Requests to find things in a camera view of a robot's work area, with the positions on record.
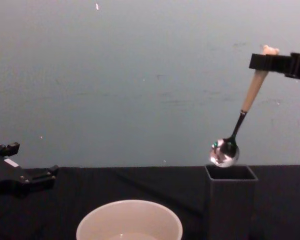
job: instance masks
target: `spoon bowl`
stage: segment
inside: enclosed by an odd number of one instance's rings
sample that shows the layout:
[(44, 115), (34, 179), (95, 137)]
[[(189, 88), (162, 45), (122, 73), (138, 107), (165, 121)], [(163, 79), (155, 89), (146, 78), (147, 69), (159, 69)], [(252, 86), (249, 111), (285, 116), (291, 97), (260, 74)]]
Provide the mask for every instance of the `spoon bowl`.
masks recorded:
[(232, 137), (219, 139), (210, 150), (210, 161), (220, 168), (234, 165), (240, 156), (236, 140)]

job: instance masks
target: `gray container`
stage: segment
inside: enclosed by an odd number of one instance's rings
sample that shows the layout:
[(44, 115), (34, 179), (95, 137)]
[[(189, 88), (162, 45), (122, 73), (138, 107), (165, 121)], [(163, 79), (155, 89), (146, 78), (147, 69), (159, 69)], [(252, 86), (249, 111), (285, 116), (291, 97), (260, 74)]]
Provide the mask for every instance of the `gray container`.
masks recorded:
[(247, 240), (258, 178), (247, 165), (206, 165), (204, 229), (207, 240)]

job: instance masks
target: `black table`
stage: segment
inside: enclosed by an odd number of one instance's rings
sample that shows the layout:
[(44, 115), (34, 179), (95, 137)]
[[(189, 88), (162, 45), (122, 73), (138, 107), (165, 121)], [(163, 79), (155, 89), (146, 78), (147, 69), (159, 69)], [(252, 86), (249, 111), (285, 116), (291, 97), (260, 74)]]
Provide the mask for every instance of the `black table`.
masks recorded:
[[(251, 168), (259, 183), (250, 239), (300, 239), (300, 165)], [(202, 166), (62, 167), (53, 189), (31, 193), (24, 199), (0, 196), (0, 240), (74, 240), (86, 214), (126, 199), (167, 206), (182, 222), (183, 240), (202, 240), (203, 170)]]

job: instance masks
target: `spoon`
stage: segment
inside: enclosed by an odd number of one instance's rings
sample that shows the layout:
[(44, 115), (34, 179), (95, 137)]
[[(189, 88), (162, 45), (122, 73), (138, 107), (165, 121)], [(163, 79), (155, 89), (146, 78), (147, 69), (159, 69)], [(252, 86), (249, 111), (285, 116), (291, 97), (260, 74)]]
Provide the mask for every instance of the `spoon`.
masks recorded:
[[(263, 46), (263, 55), (278, 55), (279, 49), (269, 47), (268, 45)], [(254, 72), (250, 87), (246, 94), (246, 98), (243, 102), (239, 119), (234, 127), (233, 133), (228, 138), (217, 140), (211, 147), (210, 150), (210, 161), (216, 166), (221, 168), (227, 168), (235, 164), (240, 155), (240, 150), (236, 142), (236, 136), (238, 130), (244, 121), (248, 111), (250, 110), (262, 83), (264, 82), (268, 71), (256, 70)]]

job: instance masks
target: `gray wall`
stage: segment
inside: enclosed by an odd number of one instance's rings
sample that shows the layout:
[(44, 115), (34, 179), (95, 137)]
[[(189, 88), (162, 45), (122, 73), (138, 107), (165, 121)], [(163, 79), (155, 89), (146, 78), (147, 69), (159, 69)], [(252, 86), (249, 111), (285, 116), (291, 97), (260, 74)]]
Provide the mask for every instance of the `gray wall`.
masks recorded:
[[(0, 142), (29, 168), (204, 165), (263, 44), (300, 52), (300, 0), (0, 0)], [(237, 143), (300, 164), (300, 80), (269, 74)]]

